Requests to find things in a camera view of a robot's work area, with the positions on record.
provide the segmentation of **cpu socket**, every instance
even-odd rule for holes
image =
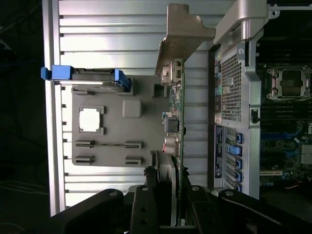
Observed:
[[[312,98],[308,66],[277,66],[267,71],[272,76],[272,91],[267,95],[268,99],[303,101]]]

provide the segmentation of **metal bracket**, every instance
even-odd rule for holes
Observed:
[[[155,75],[160,76],[170,60],[187,60],[204,41],[214,37],[215,29],[205,28],[199,16],[190,15],[188,5],[169,4],[167,37],[159,46]]]

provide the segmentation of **dark background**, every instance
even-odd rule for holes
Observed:
[[[19,229],[4,223],[26,229],[50,215],[41,1],[0,0],[0,40],[11,49],[0,41],[0,233],[6,234]]]

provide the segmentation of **motherboard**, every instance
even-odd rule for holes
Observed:
[[[259,64],[262,81],[260,186],[287,187],[312,175],[311,66]]]

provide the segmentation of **green circuit board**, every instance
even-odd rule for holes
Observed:
[[[184,61],[181,63],[181,82],[173,84],[171,86],[172,100],[171,100],[171,112],[179,120],[179,131],[176,134],[179,140],[179,152],[178,157],[176,157],[177,168],[179,171],[179,194],[182,193],[182,179],[183,179],[183,155],[184,155],[184,95],[185,95],[185,74],[184,74]],[[178,216],[178,224],[181,224],[181,213]]]

